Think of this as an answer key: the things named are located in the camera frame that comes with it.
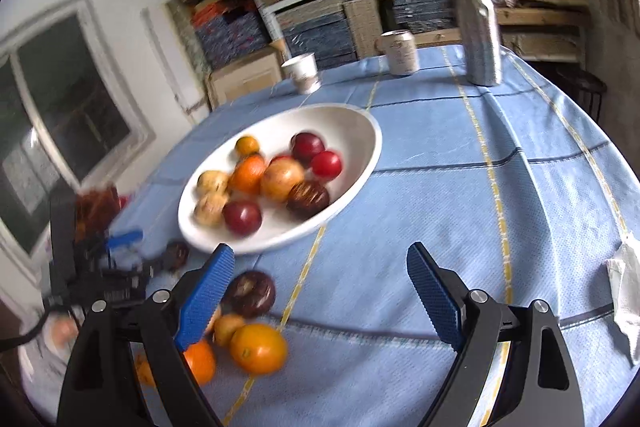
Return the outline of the person's left hand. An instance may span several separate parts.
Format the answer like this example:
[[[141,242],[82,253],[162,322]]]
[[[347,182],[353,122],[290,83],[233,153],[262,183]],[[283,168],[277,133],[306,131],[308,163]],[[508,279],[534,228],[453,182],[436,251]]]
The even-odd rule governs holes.
[[[43,341],[55,355],[70,352],[78,336],[78,325],[68,314],[55,313],[43,326]]]

